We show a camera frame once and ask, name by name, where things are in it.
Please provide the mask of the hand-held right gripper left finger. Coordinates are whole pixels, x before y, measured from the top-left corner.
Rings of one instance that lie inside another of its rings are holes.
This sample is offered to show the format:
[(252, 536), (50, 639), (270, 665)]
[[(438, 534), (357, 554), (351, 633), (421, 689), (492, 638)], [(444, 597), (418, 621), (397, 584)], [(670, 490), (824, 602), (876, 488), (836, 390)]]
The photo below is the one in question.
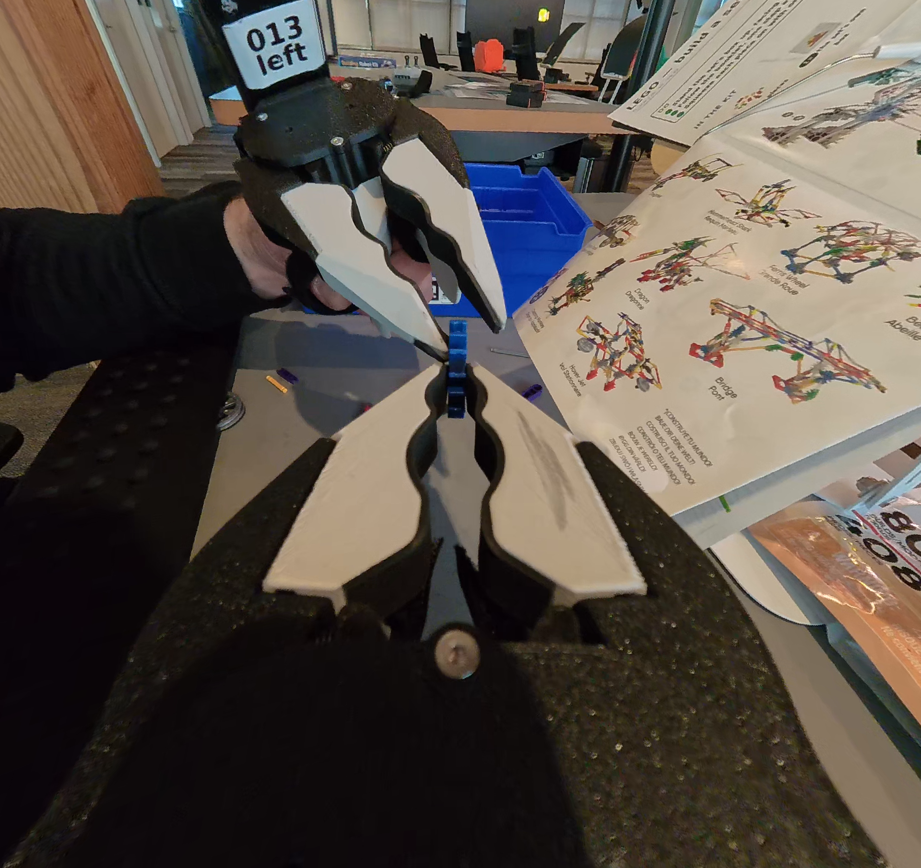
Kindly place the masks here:
[(399, 639), (424, 629), (438, 547), (423, 477), (437, 454), (441, 366), (322, 441), (327, 456), (262, 580), (266, 594), (364, 610)]

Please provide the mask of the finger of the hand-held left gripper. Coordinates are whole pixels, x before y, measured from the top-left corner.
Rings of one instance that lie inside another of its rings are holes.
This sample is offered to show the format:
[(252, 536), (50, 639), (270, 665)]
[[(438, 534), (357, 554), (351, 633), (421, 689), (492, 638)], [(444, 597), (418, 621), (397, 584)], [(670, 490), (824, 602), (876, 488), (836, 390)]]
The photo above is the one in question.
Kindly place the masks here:
[(507, 310), (496, 263), (472, 191), (447, 170), (421, 138), (396, 144), (379, 168), (393, 217), (408, 224), (451, 302), (467, 298), (494, 333)]
[(412, 343), (445, 343), (427, 303), (390, 262), (390, 232), (380, 181), (357, 188), (305, 183), (282, 206), (312, 246), (320, 275), (386, 333)]

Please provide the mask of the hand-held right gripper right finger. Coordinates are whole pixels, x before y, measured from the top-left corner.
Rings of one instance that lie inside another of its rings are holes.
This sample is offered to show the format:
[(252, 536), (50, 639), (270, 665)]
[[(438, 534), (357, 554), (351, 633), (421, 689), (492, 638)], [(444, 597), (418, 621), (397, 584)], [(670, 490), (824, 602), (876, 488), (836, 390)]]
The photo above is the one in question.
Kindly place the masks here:
[(486, 368), (467, 367), (454, 421), (456, 569), (493, 639), (601, 639), (590, 603), (647, 584), (603, 499), (618, 470)]

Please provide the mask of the blue plastic bin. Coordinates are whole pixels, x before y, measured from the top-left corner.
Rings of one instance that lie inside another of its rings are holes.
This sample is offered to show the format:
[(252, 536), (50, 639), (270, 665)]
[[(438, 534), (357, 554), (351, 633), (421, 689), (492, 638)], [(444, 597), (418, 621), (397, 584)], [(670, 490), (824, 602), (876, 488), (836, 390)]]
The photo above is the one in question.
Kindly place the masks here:
[(499, 271), (508, 317), (582, 249), (592, 224), (548, 168), (466, 164)]

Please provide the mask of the blue connector piece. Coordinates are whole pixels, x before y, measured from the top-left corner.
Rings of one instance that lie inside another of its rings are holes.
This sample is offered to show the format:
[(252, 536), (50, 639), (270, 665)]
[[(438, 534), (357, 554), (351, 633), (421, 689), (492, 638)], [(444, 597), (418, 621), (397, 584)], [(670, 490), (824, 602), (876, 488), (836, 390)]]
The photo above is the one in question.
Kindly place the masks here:
[(447, 415), (462, 419), (466, 414), (468, 325), (460, 318), (449, 320), (449, 349), (446, 376)]

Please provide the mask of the person's left forearm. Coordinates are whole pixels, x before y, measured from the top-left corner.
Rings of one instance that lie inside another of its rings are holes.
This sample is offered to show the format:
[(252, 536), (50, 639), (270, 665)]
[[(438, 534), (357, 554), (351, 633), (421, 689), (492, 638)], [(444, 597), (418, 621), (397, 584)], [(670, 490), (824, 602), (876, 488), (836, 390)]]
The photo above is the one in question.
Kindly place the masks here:
[(1, 390), (224, 328), (260, 299), (224, 229), (235, 182), (118, 214), (1, 210)]

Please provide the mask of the person's left hand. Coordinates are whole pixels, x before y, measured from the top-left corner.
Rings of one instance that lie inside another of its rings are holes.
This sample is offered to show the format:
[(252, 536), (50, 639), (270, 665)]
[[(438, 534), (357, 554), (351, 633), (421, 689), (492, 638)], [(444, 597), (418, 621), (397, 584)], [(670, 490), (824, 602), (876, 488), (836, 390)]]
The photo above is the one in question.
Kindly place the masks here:
[(320, 314), (344, 314), (354, 304), (329, 287), (314, 262), (265, 234), (243, 197), (224, 208), (224, 231), (253, 291), (262, 299), (292, 296)]

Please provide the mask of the wooden office desk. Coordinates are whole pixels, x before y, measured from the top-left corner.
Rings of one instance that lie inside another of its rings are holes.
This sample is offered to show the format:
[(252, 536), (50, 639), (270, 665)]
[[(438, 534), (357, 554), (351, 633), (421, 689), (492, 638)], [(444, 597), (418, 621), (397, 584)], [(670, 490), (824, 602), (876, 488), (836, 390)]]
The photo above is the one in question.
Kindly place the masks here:
[[(376, 82), (385, 75), (391, 75), (393, 70), (361, 70), (334, 65), (331, 72), (335, 81), (361, 78)], [(545, 103), (536, 109), (524, 109), (508, 106), (505, 103), (508, 91), (501, 85), (499, 90), (502, 93), (499, 99), (470, 99), (429, 93), (413, 103), (452, 132), (565, 135), (617, 135), (635, 132), (613, 123), (608, 117), (612, 109), (597, 102), (586, 102), (581, 106), (570, 103)], [(213, 118), (219, 125), (236, 126), (246, 113), (236, 86), (210, 95), (207, 101)]]

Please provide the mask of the white door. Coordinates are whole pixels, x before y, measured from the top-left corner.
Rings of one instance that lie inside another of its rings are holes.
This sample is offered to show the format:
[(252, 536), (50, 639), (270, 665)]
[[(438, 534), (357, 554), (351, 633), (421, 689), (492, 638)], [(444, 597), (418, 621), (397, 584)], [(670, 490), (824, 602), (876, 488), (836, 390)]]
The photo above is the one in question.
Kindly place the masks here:
[(155, 165), (210, 124), (183, 0), (86, 0)]

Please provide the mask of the black monitor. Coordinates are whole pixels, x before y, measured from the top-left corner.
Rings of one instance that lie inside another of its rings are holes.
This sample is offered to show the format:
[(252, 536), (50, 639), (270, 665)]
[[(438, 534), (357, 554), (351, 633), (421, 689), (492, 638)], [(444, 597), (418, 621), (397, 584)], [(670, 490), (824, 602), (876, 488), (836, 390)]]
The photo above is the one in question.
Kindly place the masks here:
[(543, 52), (563, 28), (566, 0), (466, 0), (465, 27), (474, 44), (498, 39), (505, 48), (515, 29), (533, 27), (537, 51)]

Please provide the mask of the black mesh office chair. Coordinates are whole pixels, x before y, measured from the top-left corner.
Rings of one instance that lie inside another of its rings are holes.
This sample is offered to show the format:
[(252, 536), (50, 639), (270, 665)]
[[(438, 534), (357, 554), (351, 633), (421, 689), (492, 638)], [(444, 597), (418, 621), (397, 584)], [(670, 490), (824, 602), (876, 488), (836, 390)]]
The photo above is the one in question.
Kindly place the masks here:
[(602, 61), (600, 79), (602, 87), (598, 100), (602, 103), (615, 104), (618, 92), (630, 80), (639, 50), (648, 15), (642, 13), (629, 22), (608, 48)]

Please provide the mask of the wooden partition panel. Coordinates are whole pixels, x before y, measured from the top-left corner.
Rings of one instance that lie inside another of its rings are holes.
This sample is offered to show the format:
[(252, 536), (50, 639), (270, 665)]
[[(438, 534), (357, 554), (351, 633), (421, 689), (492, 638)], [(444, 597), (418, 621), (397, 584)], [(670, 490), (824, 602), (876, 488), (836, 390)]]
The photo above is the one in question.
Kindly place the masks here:
[(1, 203), (118, 212), (162, 196), (86, 0), (1, 0)]

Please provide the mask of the construction toy model booklet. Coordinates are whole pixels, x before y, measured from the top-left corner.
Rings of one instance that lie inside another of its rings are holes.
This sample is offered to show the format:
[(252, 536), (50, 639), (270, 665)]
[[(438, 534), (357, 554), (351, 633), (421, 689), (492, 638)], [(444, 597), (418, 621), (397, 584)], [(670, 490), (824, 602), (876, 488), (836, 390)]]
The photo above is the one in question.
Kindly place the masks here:
[(919, 408), (919, 174), (711, 136), (521, 306), (570, 430), (670, 515)]

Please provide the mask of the clear plastic parts bag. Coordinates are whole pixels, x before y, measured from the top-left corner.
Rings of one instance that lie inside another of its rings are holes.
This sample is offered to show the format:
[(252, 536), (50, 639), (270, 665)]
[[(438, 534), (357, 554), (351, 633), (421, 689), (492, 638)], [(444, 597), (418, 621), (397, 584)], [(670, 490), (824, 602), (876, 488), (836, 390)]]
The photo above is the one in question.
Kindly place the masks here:
[(916, 720), (920, 716), (919, 491), (879, 512), (840, 516), (799, 502), (750, 535), (808, 588), (869, 656)]

